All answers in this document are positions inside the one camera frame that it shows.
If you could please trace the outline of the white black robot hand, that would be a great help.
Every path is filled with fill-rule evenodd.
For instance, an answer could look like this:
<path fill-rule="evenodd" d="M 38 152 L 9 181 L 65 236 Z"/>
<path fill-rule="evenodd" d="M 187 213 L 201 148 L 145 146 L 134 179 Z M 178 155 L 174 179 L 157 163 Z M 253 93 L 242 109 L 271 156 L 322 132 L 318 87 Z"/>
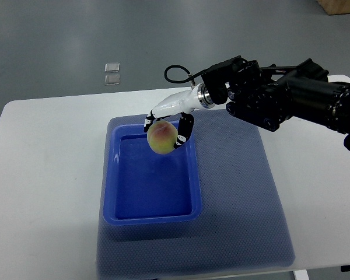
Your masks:
<path fill-rule="evenodd" d="M 180 114 L 178 136 L 174 143 L 174 149 L 177 149 L 183 146 L 192 134 L 194 117 L 191 113 L 195 109 L 206 110 L 214 106 L 205 85 L 200 83 L 192 90 L 171 94 L 156 105 L 145 118 L 144 132 L 148 132 L 155 121 Z"/>

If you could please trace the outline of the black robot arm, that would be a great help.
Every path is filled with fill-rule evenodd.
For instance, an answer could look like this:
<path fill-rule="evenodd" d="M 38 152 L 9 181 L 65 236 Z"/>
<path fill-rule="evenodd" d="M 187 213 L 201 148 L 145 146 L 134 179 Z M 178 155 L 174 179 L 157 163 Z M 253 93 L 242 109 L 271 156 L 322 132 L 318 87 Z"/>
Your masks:
<path fill-rule="evenodd" d="M 268 131 L 291 117 L 344 134 L 350 151 L 350 83 L 330 82 L 328 71 L 311 59 L 298 66 L 260 67 L 240 56 L 201 71 L 214 104 Z"/>

